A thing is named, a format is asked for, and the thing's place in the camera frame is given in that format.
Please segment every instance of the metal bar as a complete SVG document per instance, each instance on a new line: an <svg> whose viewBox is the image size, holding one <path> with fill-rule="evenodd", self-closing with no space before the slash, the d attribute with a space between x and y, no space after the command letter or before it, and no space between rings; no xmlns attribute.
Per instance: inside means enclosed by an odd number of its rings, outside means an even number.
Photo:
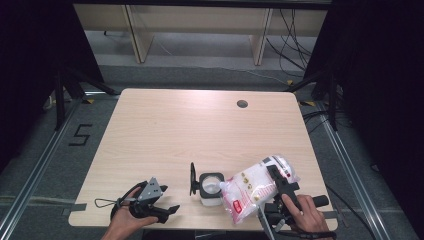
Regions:
<svg viewBox="0 0 424 240"><path fill-rule="evenodd" d="M317 103L317 107L318 110L325 110L325 107L321 102ZM370 228L373 231L376 239L391 239L384 225L383 219L381 218L364 184L362 183L362 180L359 177L358 172L356 171L355 166L353 165L349 154L347 153L343 142L339 137L339 134L336 131L333 131L331 125L322 115L321 120L324 122L325 130L331 140L331 143L333 144L334 149L336 150L347 178L353 188L353 192L355 193L356 198L358 199L358 202L364 211L365 217L367 218Z"/></svg>
<svg viewBox="0 0 424 240"><path fill-rule="evenodd" d="M32 194L38 186L41 177L46 171L47 166L49 165L49 162L53 156L53 153L55 152L58 143L62 139L65 130L67 129L71 116L75 113L76 109L80 105L80 102L81 99L75 99L75 101L71 103L70 109L68 110L67 116L61 128L53 133L49 143L47 144L40 158L38 159L38 162L32 170L30 176L28 177L25 185L22 187L18 196L15 198L15 201L13 202L5 217L1 220L0 239L9 239L9 237L11 236Z"/></svg>

